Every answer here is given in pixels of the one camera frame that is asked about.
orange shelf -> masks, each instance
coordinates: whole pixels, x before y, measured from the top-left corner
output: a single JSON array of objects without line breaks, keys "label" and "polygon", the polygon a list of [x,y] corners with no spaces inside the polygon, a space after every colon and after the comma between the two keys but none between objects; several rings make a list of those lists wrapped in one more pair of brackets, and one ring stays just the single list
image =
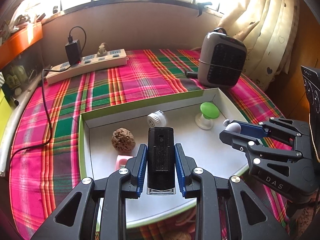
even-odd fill
[{"label": "orange shelf", "polygon": [[41,22],[18,31],[0,46],[0,70],[21,52],[42,39]]}]

pink object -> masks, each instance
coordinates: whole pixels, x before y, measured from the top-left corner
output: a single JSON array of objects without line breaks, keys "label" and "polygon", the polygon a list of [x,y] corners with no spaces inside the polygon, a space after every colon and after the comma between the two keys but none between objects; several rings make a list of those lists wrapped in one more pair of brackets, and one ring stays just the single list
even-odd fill
[{"label": "pink object", "polygon": [[127,156],[127,155],[118,155],[117,157],[117,161],[116,161],[116,171],[121,169],[121,168],[124,168],[127,161],[129,159],[131,159],[132,156]]}]

blue gripper pad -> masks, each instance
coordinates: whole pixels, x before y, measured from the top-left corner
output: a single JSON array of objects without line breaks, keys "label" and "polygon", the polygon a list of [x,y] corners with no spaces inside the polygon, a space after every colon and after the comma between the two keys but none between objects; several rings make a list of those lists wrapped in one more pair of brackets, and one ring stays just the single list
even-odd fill
[{"label": "blue gripper pad", "polygon": [[182,169],[182,164],[181,164],[181,159],[180,155],[177,149],[177,146],[174,146],[174,151],[176,155],[176,172],[177,172],[177,177],[178,177],[178,183],[179,183],[179,188],[180,192],[182,193],[182,196],[185,197],[186,195],[186,183],[185,183],[185,175]]},{"label": "blue gripper pad", "polygon": [[257,139],[262,139],[264,137],[268,137],[268,133],[262,128],[262,126],[256,126],[254,124],[244,124],[240,123],[241,133],[246,136],[250,136]]},{"label": "blue gripper pad", "polygon": [[144,183],[144,177],[146,174],[147,169],[147,146],[144,147],[143,154],[142,154],[142,160],[140,163],[139,171],[138,171],[138,177],[137,177],[137,196],[140,197],[142,190],[143,190],[143,183]]}]

small white wheel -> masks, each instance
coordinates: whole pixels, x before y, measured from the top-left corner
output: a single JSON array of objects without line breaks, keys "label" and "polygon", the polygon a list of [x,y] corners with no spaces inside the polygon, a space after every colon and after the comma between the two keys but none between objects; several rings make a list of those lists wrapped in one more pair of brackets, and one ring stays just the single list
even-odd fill
[{"label": "small white wheel", "polygon": [[229,119],[226,119],[223,121],[224,126],[228,126],[230,123],[231,123],[231,121]]}]

plaid bedsheet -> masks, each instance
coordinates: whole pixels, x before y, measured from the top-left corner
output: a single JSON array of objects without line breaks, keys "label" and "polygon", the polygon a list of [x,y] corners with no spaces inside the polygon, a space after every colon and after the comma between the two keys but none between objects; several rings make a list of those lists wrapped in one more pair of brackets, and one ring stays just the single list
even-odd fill
[{"label": "plaid bedsheet", "polygon": [[[53,125],[53,139],[45,147],[23,151],[12,161],[10,196],[12,214],[20,234],[33,233],[80,181],[78,165],[78,120],[85,111],[135,100],[201,90],[197,80],[185,78],[184,70],[197,71],[199,53],[187,50],[128,51],[126,66],[100,70],[67,79],[50,87],[45,97]],[[241,76],[226,95],[253,123],[282,116],[268,97],[248,78]],[[33,94],[18,126],[12,152],[49,138],[41,89]],[[265,146],[284,148],[270,139]],[[282,197],[268,187],[250,184],[279,222],[287,227]],[[175,217],[128,230],[128,239],[162,239]]]}]

